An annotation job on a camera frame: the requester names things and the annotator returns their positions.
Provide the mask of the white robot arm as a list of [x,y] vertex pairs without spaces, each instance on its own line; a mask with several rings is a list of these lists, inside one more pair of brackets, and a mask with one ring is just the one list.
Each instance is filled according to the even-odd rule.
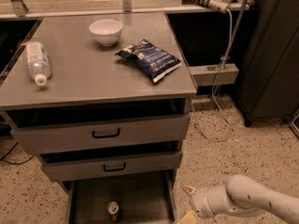
[[299,223],[299,199],[274,191],[246,175],[233,175],[222,186],[197,189],[184,186],[191,210],[173,224],[197,224],[216,215],[257,217],[263,211],[288,224]]

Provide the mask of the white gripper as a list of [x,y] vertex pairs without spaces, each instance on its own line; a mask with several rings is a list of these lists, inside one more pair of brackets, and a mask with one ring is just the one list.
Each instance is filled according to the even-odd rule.
[[216,216],[210,206],[210,198],[214,192],[213,188],[196,189],[195,187],[188,185],[184,185],[182,188],[188,195],[192,195],[190,198],[190,205],[197,215],[193,211],[186,211],[174,222],[174,224],[197,224],[198,217],[207,219]]

